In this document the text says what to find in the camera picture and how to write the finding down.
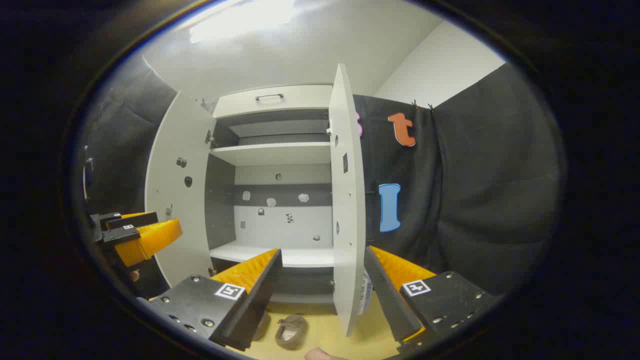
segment drawer handle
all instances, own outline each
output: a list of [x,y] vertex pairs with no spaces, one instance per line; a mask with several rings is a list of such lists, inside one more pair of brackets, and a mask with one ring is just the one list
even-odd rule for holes
[[267,96],[279,96],[281,99],[284,99],[284,95],[282,94],[269,94],[269,95],[260,95],[260,96],[256,96],[255,100],[256,101],[260,101],[261,97],[267,97]]

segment orange foam pad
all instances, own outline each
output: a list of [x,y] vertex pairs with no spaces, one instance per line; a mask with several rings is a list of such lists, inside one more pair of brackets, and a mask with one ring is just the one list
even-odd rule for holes
[[182,235],[180,220],[168,221],[137,228],[140,238],[115,245],[125,266],[133,266],[149,260],[156,252],[164,249]]
[[278,249],[267,251],[238,265],[231,266],[220,274],[211,277],[212,280],[227,282],[246,288],[247,293],[251,293],[253,285],[258,281],[260,275],[267,267]]
[[436,275],[433,272],[430,272],[411,261],[393,255],[390,252],[380,250],[373,246],[369,246],[369,248],[378,258],[382,268],[385,269],[387,276],[389,276],[391,283],[393,283],[398,292],[400,292],[402,284],[406,282],[423,280]]

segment drawer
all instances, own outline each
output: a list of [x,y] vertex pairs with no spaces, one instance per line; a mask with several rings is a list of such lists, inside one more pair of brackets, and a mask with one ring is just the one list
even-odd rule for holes
[[290,85],[236,92],[218,99],[213,117],[221,119],[267,111],[326,109],[332,89],[331,85]]

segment wooden floor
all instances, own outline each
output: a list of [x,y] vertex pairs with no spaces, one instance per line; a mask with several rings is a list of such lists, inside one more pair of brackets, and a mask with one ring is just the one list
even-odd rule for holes
[[[258,360],[303,360],[307,351],[320,347],[325,352],[349,360],[380,360],[397,355],[399,346],[380,308],[375,291],[369,308],[358,318],[353,333],[345,338],[338,316],[313,306],[269,305],[271,323],[265,335],[244,351]],[[297,350],[286,350],[275,343],[278,320],[290,314],[301,313],[309,327],[304,344]]]

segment black curtain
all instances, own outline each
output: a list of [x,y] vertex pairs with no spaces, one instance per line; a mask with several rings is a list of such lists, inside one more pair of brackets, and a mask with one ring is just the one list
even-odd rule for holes
[[[93,183],[87,188],[91,214],[145,210],[151,146],[176,94],[142,56],[127,59],[99,90],[85,136],[87,156],[93,158]],[[169,288],[155,258],[130,270],[139,270],[134,285],[140,294],[155,296]]]
[[[555,120],[513,66],[433,112],[373,97],[355,103],[369,245],[434,272],[455,270],[493,294],[519,283],[550,238],[562,174]],[[387,118],[398,112],[413,122],[413,147],[395,139]],[[401,226],[389,233],[379,228],[383,183],[401,185]]]

